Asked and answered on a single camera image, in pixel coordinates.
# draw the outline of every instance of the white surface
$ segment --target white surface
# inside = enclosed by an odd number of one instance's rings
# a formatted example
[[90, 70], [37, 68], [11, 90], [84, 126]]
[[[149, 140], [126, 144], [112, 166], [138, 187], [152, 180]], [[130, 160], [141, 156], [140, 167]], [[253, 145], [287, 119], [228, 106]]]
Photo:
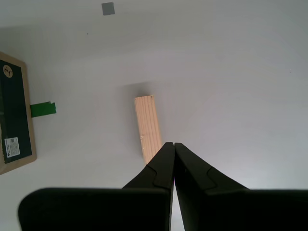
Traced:
[[[249, 188], [308, 188], [304, 0], [3, 0], [0, 50], [28, 66], [38, 159], [0, 176], [0, 230], [43, 187], [116, 187], [143, 168], [133, 107]], [[182, 230], [179, 207], [173, 230]]]

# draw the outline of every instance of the green object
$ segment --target green object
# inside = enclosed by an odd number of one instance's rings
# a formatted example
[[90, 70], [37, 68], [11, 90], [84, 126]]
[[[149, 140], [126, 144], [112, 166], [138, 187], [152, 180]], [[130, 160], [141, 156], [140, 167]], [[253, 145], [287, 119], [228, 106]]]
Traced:
[[57, 113], [56, 104], [51, 102], [37, 103], [31, 105], [30, 107], [32, 118]]

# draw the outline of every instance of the white label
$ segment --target white label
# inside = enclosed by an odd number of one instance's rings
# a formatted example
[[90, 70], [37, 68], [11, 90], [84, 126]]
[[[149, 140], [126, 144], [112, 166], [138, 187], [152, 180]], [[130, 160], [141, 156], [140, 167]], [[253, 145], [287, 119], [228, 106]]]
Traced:
[[4, 141], [5, 141], [5, 147], [6, 147], [6, 155], [8, 158], [12, 156], [20, 155], [17, 137], [4, 139]]

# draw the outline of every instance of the gray square marker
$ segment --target gray square marker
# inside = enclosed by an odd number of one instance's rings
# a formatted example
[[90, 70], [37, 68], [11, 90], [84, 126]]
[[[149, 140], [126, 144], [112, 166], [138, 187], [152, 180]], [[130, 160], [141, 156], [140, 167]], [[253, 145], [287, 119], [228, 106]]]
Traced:
[[113, 2], [107, 2], [102, 4], [103, 15], [115, 14], [115, 8]]

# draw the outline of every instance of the wooden plank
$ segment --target wooden plank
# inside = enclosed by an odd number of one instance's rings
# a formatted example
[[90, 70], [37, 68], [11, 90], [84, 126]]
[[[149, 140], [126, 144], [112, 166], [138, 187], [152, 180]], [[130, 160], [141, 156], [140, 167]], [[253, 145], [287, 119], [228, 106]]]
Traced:
[[11, 63], [13, 65], [19, 66], [22, 70], [22, 77], [23, 77], [23, 85], [24, 85], [24, 94], [25, 94], [25, 103], [26, 103], [26, 114], [27, 114], [27, 121], [28, 121], [28, 129], [29, 129], [29, 136], [30, 136], [30, 142], [31, 142], [31, 151], [32, 155], [24, 157], [19, 160], [15, 160], [13, 162], [10, 162], [8, 164], [4, 163], [4, 157], [3, 157], [3, 149], [2, 145], [0, 145], [0, 175], [3, 173], [6, 173], [8, 171], [11, 171], [13, 169], [16, 169], [18, 167], [21, 167], [23, 165], [29, 164], [36, 160], [36, 149], [35, 149], [35, 143], [34, 143], [34, 132], [33, 132], [33, 125], [32, 125], [32, 118], [31, 118], [31, 109], [30, 109], [30, 98], [29, 98], [29, 86], [28, 86], [28, 80], [27, 80], [27, 68], [26, 64], [18, 59], [15, 59], [7, 54], [4, 54], [0, 52], [0, 60], [6, 61], [8, 63]]
[[154, 96], [135, 98], [135, 109], [143, 159], [148, 164], [162, 147]]

